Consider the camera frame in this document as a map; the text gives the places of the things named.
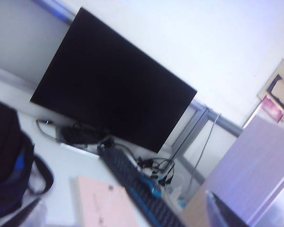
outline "computer mouse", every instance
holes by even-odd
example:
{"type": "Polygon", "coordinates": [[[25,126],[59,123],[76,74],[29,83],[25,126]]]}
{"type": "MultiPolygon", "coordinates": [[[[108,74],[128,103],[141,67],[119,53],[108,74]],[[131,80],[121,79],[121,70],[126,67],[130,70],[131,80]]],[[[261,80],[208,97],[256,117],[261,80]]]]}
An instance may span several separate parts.
{"type": "Polygon", "coordinates": [[[153,181],[152,179],[150,178],[147,178],[147,177],[143,177],[143,176],[139,176],[139,180],[140,182],[142,182],[144,185],[146,185],[149,190],[150,190],[150,193],[153,195],[153,197],[161,197],[162,195],[162,190],[160,188],[160,185],[153,181]]]}

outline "wooden surface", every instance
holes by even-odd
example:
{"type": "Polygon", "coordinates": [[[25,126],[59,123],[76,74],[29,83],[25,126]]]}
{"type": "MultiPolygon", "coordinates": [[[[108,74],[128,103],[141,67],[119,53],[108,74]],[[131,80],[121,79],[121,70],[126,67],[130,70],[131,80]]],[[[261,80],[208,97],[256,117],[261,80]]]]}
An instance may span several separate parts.
{"type": "Polygon", "coordinates": [[[205,191],[217,194],[252,226],[284,186],[284,130],[255,117],[183,211],[194,227],[209,226],[205,191]]]}

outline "monitor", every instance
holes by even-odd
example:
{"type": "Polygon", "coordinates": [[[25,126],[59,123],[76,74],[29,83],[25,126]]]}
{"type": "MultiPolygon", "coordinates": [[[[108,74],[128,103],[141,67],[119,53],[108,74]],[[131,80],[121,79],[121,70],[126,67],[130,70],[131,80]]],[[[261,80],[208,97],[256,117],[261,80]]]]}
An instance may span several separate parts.
{"type": "Polygon", "coordinates": [[[158,152],[195,94],[81,8],[31,102],[158,152]]]}

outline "paper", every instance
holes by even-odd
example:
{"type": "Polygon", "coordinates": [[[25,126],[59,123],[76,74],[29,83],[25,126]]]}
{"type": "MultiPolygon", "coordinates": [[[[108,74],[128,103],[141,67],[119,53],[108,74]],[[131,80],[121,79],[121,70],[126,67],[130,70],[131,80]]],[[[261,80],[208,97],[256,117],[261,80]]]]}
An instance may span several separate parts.
{"type": "Polygon", "coordinates": [[[83,227],[137,227],[124,187],[78,177],[83,227]]]}

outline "blue keyboard trim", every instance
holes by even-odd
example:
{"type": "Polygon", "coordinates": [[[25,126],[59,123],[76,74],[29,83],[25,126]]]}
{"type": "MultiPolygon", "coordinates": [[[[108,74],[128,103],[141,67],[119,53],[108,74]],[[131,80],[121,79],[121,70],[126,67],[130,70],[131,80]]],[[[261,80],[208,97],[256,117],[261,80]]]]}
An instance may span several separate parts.
{"type": "Polygon", "coordinates": [[[147,216],[150,218],[150,220],[152,221],[152,223],[156,226],[156,227],[162,227],[159,223],[159,221],[153,216],[153,214],[150,212],[150,210],[147,208],[147,206],[145,205],[145,203],[143,202],[143,200],[140,198],[140,196],[136,193],[136,191],[130,187],[129,191],[131,192],[131,194],[136,198],[136,200],[138,201],[138,203],[140,204],[141,208],[144,210],[144,212],[147,213],[147,216]]]}

